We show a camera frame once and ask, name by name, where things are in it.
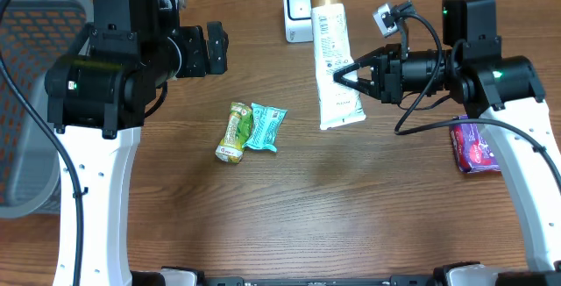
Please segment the green yellow snack bar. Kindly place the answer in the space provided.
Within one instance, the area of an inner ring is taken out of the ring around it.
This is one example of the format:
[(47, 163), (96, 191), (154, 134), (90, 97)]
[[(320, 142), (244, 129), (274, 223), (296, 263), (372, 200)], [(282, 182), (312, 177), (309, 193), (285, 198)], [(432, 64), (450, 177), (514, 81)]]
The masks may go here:
[(252, 125), (252, 108), (232, 102), (225, 135), (215, 151), (216, 157), (221, 161), (239, 163), (244, 154), (244, 144), (252, 134)]

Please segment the white tube gold cap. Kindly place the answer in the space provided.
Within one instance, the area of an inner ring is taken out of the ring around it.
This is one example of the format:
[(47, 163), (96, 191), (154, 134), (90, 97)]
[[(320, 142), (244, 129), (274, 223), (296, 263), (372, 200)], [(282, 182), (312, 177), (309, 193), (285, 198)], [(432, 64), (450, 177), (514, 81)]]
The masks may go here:
[(355, 89), (335, 82), (334, 73), (353, 63), (343, 0), (310, 0), (320, 128), (328, 130), (366, 118)]

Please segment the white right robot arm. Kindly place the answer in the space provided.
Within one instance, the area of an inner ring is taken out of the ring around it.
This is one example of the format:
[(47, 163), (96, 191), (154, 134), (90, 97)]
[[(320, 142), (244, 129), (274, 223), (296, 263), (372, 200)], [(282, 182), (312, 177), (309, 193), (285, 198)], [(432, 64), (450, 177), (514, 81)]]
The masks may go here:
[(393, 285), (557, 285), (560, 282), (560, 152), (545, 89), (531, 61), (504, 57), (495, 0), (443, 0), (436, 49), (406, 41), (380, 47), (337, 70), (335, 82), (386, 104), (405, 92), (448, 92), (491, 147), (515, 206), (527, 269), (464, 261)]

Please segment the purple pad package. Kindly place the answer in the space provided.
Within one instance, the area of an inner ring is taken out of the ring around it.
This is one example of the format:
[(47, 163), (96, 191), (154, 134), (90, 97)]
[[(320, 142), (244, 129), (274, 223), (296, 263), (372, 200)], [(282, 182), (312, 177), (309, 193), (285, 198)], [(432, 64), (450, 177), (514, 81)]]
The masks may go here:
[(456, 163), (462, 173), (501, 171), (476, 124), (454, 124), (450, 126), (449, 132)]

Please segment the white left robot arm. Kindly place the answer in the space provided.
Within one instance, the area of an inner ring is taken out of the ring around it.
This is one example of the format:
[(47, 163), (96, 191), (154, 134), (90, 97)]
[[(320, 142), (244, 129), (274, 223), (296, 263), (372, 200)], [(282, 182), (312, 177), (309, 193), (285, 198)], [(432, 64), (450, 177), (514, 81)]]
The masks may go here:
[(127, 256), (131, 170), (146, 117), (171, 79), (221, 75), (220, 22), (181, 26), (186, 0), (93, 0), (74, 53), (47, 71), (47, 119), (60, 151), (57, 285), (196, 286), (203, 276), (165, 266), (133, 271)]

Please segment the teal snack wrapper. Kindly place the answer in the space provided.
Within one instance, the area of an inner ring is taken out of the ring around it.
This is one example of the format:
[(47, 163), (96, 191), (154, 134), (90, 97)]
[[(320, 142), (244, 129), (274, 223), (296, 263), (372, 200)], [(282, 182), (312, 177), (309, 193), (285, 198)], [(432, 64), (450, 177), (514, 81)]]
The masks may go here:
[(280, 125), (288, 111), (256, 103), (252, 103), (252, 110), (252, 133), (250, 138), (244, 143), (244, 147), (249, 147), (252, 150), (268, 150), (276, 153), (277, 147), (274, 142)]

